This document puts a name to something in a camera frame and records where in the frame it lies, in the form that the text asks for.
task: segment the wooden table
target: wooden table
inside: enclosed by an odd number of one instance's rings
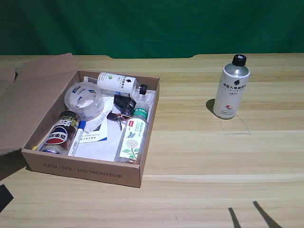
[[[0,67],[40,57],[0,56]],[[248,54],[252,76],[240,109],[221,120],[209,109],[232,58],[75,56],[79,69],[161,78],[142,187],[23,168],[0,182],[14,196],[0,226],[278,228],[263,219],[260,205],[281,227],[303,228],[304,54]],[[5,167],[22,167],[17,156]]]

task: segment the cable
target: cable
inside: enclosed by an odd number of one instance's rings
[[[121,113],[110,112],[107,119],[119,122],[122,130],[121,121],[127,121],[132,117],[136,102],[130,97],[115,95],[114,105]]]

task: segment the open cardboard box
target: open cardboard box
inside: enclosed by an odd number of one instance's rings
[[[71,157],[31,149],[47,134],[60,113],[66,110],[64,95],[69,87],[83,81],[84,76],[97,78],[99,73],[76,70],[70,53],[24,64],[15,81],[13,67],[1,69],[0,156],[21,149],[32,171],[139,188],[159,97],[158,77],[123,74],[136,77],[139,83],[156,91],[139,164]]]

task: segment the white bottle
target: white bottle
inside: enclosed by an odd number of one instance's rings
[[[135,77],[100,73],[97,80],[100,89],[113,91],[115,95],[128,96],[133,98],[138,93],[140,85]]]
[[[149,105],[138,101],[134,114],[126,123],[118,145],[115,162],[139,164],[143,152],[143,141],[147,131]]]
[[[222,119],[231,119],[236,115],[250,76],[245,64],[246,56],[238,54],[223,69],[213,106],[214,114]]]

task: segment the roll of tape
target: roll of tape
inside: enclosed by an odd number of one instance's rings
[[[100,89],[91,82],[80,82],[70,87],[65,95],[65,103],[70,111],[85,121],[96,118],[104,108]]]

